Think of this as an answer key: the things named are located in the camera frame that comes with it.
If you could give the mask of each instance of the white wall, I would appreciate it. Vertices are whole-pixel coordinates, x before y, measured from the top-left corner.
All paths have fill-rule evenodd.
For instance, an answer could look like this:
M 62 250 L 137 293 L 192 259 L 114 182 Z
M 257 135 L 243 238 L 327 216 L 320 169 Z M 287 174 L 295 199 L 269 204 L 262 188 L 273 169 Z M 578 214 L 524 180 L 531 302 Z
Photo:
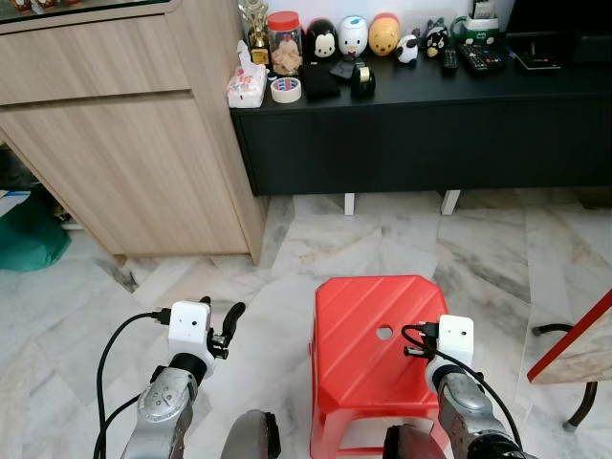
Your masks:
M 501 30 L 506 29 L 514 0 L 496 0 Z M 415 27 L 424 29 L 429 18 L 444 16 L 449 26 L 456 16 L 472 9 L 472 0 L 268 0 L 270 12 L 297 11 L 303 27 L 316 17 L 327 17 L 335 24 L 349 14 L 359 14 L 368 21 L 379 12 L 394 12 L 400 18 L 403 33 Z

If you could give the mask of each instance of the masking tape roll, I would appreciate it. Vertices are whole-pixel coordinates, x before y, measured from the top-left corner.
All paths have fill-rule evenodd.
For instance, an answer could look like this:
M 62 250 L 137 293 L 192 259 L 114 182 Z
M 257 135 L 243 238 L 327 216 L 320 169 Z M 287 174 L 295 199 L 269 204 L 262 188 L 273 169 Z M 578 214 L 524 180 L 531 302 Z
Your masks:
M 273 81 L 270 88 L 272 89 L 272 98 L 278 103 L 291 103 L 302 97 L 302 85 L 299 79 L 290 76 Z

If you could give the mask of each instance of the red jar lid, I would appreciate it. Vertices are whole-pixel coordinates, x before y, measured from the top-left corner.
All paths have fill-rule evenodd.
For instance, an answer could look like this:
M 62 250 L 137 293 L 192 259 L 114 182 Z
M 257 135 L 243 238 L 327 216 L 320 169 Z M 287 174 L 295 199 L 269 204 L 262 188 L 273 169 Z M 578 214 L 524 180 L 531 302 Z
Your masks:
M 299 16 L 295 11 L 279 11 L 268 16 L 268 29 L 288 32 L 299 27 Z

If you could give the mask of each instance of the green bag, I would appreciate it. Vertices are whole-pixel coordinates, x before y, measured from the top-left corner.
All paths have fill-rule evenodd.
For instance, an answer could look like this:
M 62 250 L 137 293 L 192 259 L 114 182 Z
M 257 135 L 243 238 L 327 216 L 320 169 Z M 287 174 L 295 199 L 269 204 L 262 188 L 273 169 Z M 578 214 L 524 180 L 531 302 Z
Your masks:
M 0 217 L 0 269 L 35 271 L 53 265 L 71 240 L 44 197 L 28 199 Z

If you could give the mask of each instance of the red table edge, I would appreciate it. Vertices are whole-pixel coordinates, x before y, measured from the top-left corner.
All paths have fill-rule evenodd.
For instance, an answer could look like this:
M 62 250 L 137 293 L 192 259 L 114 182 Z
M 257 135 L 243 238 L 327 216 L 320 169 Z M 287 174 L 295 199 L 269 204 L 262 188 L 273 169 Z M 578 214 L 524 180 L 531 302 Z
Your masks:
M 612 290 L 602 299 L 567 333 L 553 348 L 542 357 L 534 367 L 527 373 L 527 378 L 532 382 L 551 362 L 556 359 L 570 344 L 593 325 L 605 312 L 612 308 Z

